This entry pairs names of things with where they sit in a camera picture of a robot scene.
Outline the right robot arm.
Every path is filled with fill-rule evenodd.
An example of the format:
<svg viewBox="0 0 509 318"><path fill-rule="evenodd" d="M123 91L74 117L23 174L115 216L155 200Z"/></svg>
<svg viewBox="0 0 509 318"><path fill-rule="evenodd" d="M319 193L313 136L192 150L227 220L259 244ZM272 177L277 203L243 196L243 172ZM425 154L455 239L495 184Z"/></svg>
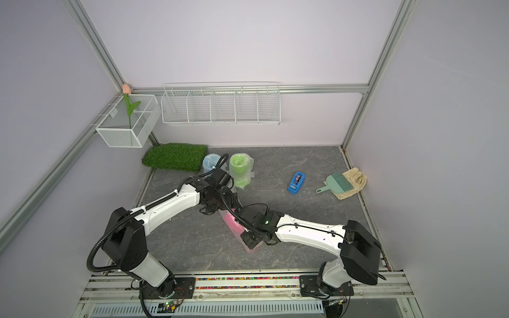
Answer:
<svg viewBox="0 0 509 318"><path fill-rule="evenodd" d="M277 245L290 242L310 246L335 256L325 262L319 272L319 285L338 289L355 280L374 286L387 278L379 272L381 244L359 222L349 220L346 225L324 225L303 221L289 214L254 205L241 205L237 194L222 187L220 198L227 211L245 231L243 242L251 249L260 242Z"/></svg>

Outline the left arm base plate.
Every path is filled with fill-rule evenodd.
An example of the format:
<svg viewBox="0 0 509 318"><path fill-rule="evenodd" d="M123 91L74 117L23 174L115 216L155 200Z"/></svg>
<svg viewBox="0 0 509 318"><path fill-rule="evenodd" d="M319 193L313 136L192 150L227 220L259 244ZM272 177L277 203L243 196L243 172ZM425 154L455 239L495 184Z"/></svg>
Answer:
<svg viewBox="0 0 509 318"><path fill-rule="evenodd" d="M195 286L194 277L176 277L157 288L143 281L140 290L144 299L191 299Z"/></svg>

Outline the pink plastic wine glass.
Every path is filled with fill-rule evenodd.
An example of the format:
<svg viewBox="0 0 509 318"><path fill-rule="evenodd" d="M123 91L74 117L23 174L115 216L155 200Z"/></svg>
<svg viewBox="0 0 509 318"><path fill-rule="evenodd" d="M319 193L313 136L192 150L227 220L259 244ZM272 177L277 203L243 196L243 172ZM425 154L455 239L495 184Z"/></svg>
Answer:
<svg viewBox="0 0 509 318"><path fill-rule="evenodd" d="M235 220L232 214L224 211L222 218L234 235L241 236L245 232L245 228Z"/></svg>

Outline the bubble wrap sheet stack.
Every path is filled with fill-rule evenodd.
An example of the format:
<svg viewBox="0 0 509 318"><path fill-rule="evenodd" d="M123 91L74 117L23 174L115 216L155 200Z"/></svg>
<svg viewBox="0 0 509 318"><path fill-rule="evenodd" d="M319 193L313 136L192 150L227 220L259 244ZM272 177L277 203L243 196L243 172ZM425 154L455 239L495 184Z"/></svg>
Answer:
<svg viewBox="0 0 509 318"><path fill-rule="evenodd" d="M247 253L254 253L257 249L259 249L260 244L256 245L253 249L250 249L242 240L241 234L243 234L246 229L240 225L235 218L226 210L220 210L220 216L225 224L228 226L230 231L233 233L234 237L240 242L242 247L246 250Z"/></svg>

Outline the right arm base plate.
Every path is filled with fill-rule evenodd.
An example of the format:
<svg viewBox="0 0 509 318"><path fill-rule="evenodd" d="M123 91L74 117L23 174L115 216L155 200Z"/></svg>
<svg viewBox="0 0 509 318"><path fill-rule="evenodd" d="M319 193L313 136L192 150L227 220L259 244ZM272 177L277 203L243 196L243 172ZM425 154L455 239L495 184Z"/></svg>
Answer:
<svg viewBox="0 0 509 318"><path fill-rule="evenodd" d="M331 297L346 297L354 295L351 282L342 284L339 288L333 288L323 282L319 282L318 275L299 276L300 295L318 299L328 299Z"/></svg>

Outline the blue tape dispenser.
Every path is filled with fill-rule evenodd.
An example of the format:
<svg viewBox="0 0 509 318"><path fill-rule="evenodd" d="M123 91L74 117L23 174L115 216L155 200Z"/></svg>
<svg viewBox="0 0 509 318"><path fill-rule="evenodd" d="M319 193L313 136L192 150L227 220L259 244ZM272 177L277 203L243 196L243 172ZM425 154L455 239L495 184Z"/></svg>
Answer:
<svg viewBox="0 0 509 318"><path fill-rule="evenodd" d="M302 172L295 173L294 177L292 178L287 191L292 194L297 194L299 190L301 189L302 185L304 184L304 181L306 179L306 175Z"/></svg>

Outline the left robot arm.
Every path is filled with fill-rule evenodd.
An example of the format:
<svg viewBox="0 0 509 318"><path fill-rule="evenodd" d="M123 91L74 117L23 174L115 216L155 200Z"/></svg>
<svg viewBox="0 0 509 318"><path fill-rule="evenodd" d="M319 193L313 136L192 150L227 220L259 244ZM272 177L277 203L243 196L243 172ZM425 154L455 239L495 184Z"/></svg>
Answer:
<svg viewBox="0 0 509 318"><path fill-rule="evenodd" d="M150 204L131 210L116 209L105 233L87 257L87 269L90 272L120 270L153 287L159 297L170 297L176 289L174 275L149 253L146 237L191 207L201 205L200 212L204 215L225 210L221 188L234 184L232 177L221 169L228 158L228 154L222 155L213 170L183 179L177 189Z"/></svg>

